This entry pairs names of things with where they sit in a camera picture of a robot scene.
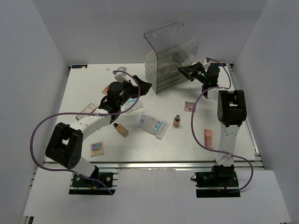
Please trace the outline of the white wipes pack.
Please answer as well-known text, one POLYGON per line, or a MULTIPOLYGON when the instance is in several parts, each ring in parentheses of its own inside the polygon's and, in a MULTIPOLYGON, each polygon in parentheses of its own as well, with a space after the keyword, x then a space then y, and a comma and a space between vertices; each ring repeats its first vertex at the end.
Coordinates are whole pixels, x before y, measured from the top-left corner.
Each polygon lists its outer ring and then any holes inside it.
POLYGON ((144 107, 141 100, 137 101, 137 99, 130 99, 129 101, 126 102, 125 109, 126 110, 129 109, 132 105, 134 105, 134 106, 130 110, 128 110, 128 113, 137 111, 144 107))
POLYGON ((163 138, 164 134, 166 133, 169 127, 168 122, 160 120, 145 112, 141 114, 139 125, 143 130, 154 135, 159 140, 163 138))

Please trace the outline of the clear acrylic drawer organizer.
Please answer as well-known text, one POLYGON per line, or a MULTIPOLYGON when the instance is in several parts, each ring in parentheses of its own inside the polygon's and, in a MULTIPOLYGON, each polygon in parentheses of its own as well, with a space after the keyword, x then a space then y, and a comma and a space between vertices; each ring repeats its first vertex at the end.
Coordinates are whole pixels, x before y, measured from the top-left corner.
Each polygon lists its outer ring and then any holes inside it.
POLYGON ((143 34, 146 80, 158 94, 187 80, 179 67, 194 63, 199 42, 183 23, 175 22, 143 34))

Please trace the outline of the foundation bottle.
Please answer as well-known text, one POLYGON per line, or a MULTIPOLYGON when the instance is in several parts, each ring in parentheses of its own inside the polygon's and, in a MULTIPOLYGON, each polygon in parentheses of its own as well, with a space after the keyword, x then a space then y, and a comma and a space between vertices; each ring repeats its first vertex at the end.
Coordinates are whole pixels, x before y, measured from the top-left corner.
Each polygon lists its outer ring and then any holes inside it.
POLYGON ((114 123, 114 127, 117 130, 117 132, 119 134, 121 134, 123 137, 127 137, 129 134, 129 131, 124 128, 122 125, 118 124, 118 123, 114 123))
POLYGON ((174 127, 178 127, 178 126, 180 125, 180 121, 181 121, 181 119, 180 119, 180 115, 177 114, 177 115, 174 117, 174 119, 173 119, 173 126, 174 126, 174 127))

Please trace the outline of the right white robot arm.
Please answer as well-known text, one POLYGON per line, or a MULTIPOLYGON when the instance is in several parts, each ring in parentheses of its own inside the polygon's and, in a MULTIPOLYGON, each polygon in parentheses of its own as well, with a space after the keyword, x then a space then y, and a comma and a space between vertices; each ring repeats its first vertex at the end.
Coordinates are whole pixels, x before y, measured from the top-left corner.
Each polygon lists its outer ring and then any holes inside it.
POLYGON ((217 102, 217 118, 220 122, 221 133, 216 165, 212 167, 211 181, 216 186, 222 186, 232 179, 235 168, 233 154, 238 131, 246 120, 247 109, 245 95, 242 90, 230 91, 229 87, 218 84, 220 68, 216 63, 196 63, 191 66, 179 67, 178 71, 188 80, 198 80, 202 83, 202 93, 207 99, 217 102))

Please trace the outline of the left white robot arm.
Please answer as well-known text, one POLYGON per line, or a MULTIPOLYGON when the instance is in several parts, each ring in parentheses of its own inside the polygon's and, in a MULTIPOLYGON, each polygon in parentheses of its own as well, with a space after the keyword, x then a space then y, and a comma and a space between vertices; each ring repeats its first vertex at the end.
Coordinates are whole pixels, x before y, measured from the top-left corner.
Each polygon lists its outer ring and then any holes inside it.
POLYGON ((45 155, 66 169, 83 176, 88 186, 99 180, 99 168, 81 156, 83 141, 102 127, 112 124, 119 117, 122 106, 129 99, 139 99, 146 95, 152 84, 133 75, 137 86, 125 77, 117 78, 109 85, 107 94, 102 98, 96 115, 88 115, 72 124, 58 123, 47 145, 45 155))

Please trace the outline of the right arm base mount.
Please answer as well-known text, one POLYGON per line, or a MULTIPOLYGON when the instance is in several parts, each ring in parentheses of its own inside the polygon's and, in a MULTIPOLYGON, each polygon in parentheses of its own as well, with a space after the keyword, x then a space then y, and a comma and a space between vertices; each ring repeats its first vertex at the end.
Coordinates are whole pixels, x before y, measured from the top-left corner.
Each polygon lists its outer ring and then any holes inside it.
POLYGON ((232 177, 215 180, 212 172, 196 172, 190 180, 195 182, 197 198, 234 198, 241 197, 236 172, 232 177))

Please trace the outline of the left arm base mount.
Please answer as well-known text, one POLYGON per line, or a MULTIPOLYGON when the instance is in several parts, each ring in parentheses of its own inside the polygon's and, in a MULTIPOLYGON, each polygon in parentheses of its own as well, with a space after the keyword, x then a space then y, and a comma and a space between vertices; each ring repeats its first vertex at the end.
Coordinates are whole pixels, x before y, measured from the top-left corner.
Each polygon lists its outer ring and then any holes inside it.
POLYGON ((74 174, 71 178, 69 195, 107 195, 111 196, 115 193, 118 185, 118 173, 113 172, 100 172, 98 179, 106 185, 110 192, 97 181, 91 181, 81 178, 79 175, 74 174))

